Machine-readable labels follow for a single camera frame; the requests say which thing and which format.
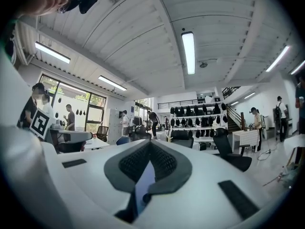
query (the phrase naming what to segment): hair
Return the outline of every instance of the hair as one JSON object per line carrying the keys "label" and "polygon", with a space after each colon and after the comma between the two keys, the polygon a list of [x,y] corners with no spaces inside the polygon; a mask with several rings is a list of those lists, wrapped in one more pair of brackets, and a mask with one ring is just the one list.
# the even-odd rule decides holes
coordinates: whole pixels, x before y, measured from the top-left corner
{"label": "hair", "polygon": [[50,95],[45,94],[45,95],[43,96],[43,98],[46,99],[46,100],[48,100],[48,102],[50,102]]}

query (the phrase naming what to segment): black railing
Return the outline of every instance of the black railing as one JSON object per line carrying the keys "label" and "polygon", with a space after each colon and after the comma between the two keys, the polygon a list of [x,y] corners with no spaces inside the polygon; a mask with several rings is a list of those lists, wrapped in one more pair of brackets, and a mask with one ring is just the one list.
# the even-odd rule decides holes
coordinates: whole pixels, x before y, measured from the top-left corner
{"label": "black railing", "polygon": [[231,96],[232,93],[234,93],[238,88],[240,88],[240,86],[236,86],[236,87],[226,87],[226,88],[223,90],[224,99],[226,99],[227,97]]}

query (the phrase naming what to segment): ceiling beam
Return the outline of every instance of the ceiling beam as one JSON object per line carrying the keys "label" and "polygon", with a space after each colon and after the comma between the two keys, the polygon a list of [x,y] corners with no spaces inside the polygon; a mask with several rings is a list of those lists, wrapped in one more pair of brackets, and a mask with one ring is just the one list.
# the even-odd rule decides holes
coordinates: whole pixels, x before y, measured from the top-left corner
{"label": "ceiling beam", "polygon": [[179,47],[178,47],[178,42],[176,38],[176,34],[173,29],[173,25],[170,21],[169,15],[166,11],[165,5],[163,4],[162,0],[152,0],[155,8],[157,9],[161,20],[164,23],[164,27],[167,31],[168,37],[170,39],[170,42],[173,46],[173,53],[177,59],[178,65],[179,65],[179,71],[180,71],[180,76],[181,76],[181,81],[182,81],[182,86],[183,89],[185,89],[185,83],[184,83],[184,74],[183,74],[183,69],[182,69],[182,63],[181,63],[181,57],[179,53]]}
{"label": "ceiling beam", "polygon": [[229,83],[237,73],[237,71],[241,68],[244,63],[245,57],[248,55],[250,50],[252,49],[257,36],[259,35],[261,26],[263,24],[263,20],[266,14],[266,0],[255,0],[254,3],[254,11],[252,20],[250,23],[249,31],[247,37],[244,41],[244,45],[238,55],[238,59],[235,61],[233,67],[225,78],[225,82]]}
{"label": "ceiling beam", "polygon": [[[116,70],[114,67],[110,66],[103,59],[93,55],[89,50],[82,48],[81,45],[76,44],[75,42],[67,39],[66,37],[60,35],[58,32],[48,28],[47,26],[37,23],[36,20],[30,17],[22,17],[20,20],[23,24],[30,27],[32,30],[35,30],[37,33],[49,38],[51,41],[56,42],[57,44],[71,50],[72,52],[76,53],[77,55],[86,58],[87,60],[91,61],[92,63],[98,65],[108,73],[112,74],[114,77],[119,78],[124,83],[127,83],[129,79],[122,74],[120,71]],[[134,87],[135,89],[139,90],[140,92],[148,95],[149,92],[134,82],[128,82],[128,85]]]}
{"label": "ceiling beam", "polygon": [[103,93],[103,94],[106,94],[106,95],[109,95],[111,97],[115,97],[115,98],[118,98],[120,100],[126,100],[126,98],[122,97],[122,96],[119,96],[117,94],[114,94],[112,93],[111,91],[107,91],[99,86],[96,86],[92,83],[89,83],[87,81],[84,81],[76,76],[73,76],[67,72],[64,72],[60,69],[57,69],[51,65],[48,65],[47,63],[44,63],[38,59],[32,59],[31,61],[31,64],[41,68],[43,71],[46,72],[46,74],[50,73],[51,75],[49,75],[50,77],[54,76],[56,79],[58,80],[61,80],[61,81],[65,81],[67,80],[67,84],[69,83],[74,83],[74,87],[80,87],[80,86],[83,86],[85,89],[83,90],[86,90],[87,91],[92,91],[94,90],[94,94],[99,94],[99,93]]}

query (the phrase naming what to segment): man in black shirt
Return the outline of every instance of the man in black shirt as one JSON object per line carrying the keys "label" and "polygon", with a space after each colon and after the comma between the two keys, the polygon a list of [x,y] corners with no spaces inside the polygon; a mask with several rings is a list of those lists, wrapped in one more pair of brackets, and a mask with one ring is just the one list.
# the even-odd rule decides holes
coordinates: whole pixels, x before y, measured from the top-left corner
{"label": "man in black shirt", "polygon": [[153,138],[157,139],[156,126],[158,125],[158,122],[160,123],[159,117],[156,115],[155,112],[147,111],[147,114],[149,116],[149,119],[152,121],[152,135],[153,135]]}
{"label": "man in black shirt", "polygon": [[20,127],[29,128],[37,110],[37,99],[41,99],[45,94],[44,85],[37,83],[32,87],[32,96],[29,98],[20,115]]}

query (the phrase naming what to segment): person with backpack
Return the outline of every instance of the person with backpack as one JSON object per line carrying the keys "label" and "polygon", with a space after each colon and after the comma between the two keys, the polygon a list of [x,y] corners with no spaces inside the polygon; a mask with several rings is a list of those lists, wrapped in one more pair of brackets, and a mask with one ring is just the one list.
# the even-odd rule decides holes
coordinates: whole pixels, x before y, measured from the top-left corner
{"label": "person with backpack", "polygon": [[286,115],[288,114],[288,110],[286,105],[282,102],[281,96],[277,97],[277,104],[275,108],[275,117],[280,120],[281,129],[280,129],[280,141],[283,142],[286,138],[287,133],[287,120]]}

